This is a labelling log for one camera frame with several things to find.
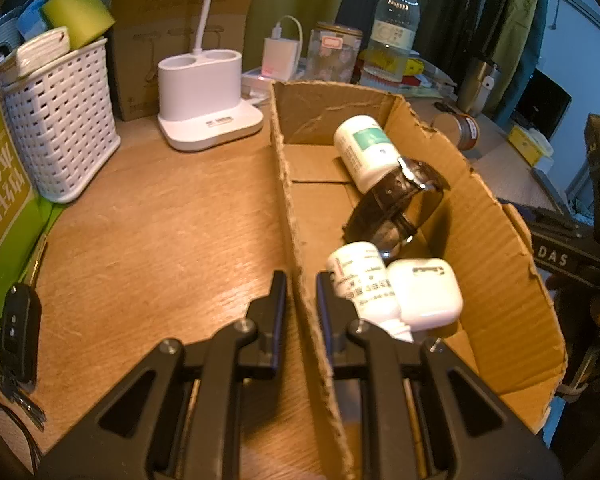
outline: white tube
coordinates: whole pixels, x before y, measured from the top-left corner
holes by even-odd
[[[293,72],[293,76],[291,79],[294,78],[294,76],[296,75],[296,72],[298,71],[298,65],[300,64],[300,54],[302,52],[302,25],[301,23],[298,21],[297,18],[293,17],[291,14],[285,14],[284,16],[282,16],[282,18],[280,18],[278,20],[278,24],[276,25],[276,27],[280,26],[280,22],[282,20],[284,20],[285,18],[289,18],[290,20],[294,20],[294,22],[296,22],[296,27],[298,28],[298,41],[299,41],[299,46],[298,46],[298,51],[296,52],[296,59],[294,61],[294,72]]]
[[[202,12],[200,12],[200,21],[198,22],[198,30],[196,31],[196,43],[193,46],[193,53],[200,54],[202,52],[202,37],[205,35],[206,19],[209,16],[209,8],[211,0],[202,1]]]
[[[375,323],[396,339],[413,342],[410,327],[400,320],[400,304],[375,245],[345,245],[331,253],[326,268],[336,295],[351,300],[362,319]]]

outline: desk lamp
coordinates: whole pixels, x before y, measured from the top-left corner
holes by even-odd
[[[262,112],[240,97],[242,54],[202,50],[211,0],[203,0],[193,52],[158,63],[158,123],[172,148],[198,152],[254,134]]]

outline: wire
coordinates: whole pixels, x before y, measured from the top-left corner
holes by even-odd
[[[298,51],[296,52],[296,61],[294,63],[294,74],[293,74],[293,76],[295,76],[296,72],[298,71],[298,65],[300,65],[300,54],[302,53],[302,42],[303,42],[303,38],[302,38],[302,25],[301,25],[301,23],[298,21],[298,19],[295,16],[292,16],[291,14],[285,14],[284,16],[282,16],[282,18],[280,18],[278,20],[278,24],[276,25],[276,27],[279,27],[280,26],[280,22],[282,20],[284,20],[285,18],[289,18],[290,20],[294,20],[294,22],[296,22],[296,27],[298,27],[298,41],[300,42],[300,45],[298,45]]]
[[[255,92],[251,92],[249,94],[250,98],[247,99],[247,102],[251,106],[260,106],[266,104],[269,101],[269,94],[256,94]]]
[[[33,474],[35,475],[38,472],[38,464],[40,463],[40,459],[42,459],[40,447],[33,438],[29,428],[24,425],[24,422],[21,420],[21,418],[9,406],[5,406],[0,402],[0,410],[3,410],[4,413],[6,413],[6,415],[13,421],[27,441],[27,445],[29,446],[29,455],[31,458],[31,468],[33,470]]]

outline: jar lid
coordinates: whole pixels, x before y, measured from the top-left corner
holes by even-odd
[[[317,28],[321,28],[322,30],[332,30],[333,32],[339,32],[340,34],[349,34],[350,36],[362,38],[362,31],[359,28],[346,27],[345,25],[327,22],[318,22],[315,24],[315,26]]]

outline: can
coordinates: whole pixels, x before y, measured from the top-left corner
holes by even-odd
[[[311,31],[304,78],[348,83],[361,43],[362,31],[357,28],[318,22]]]
[[[443,112],[436,115],[431,126],[445,134],[461,152],[472,149],[480,136],[480,126],[467,114]]]

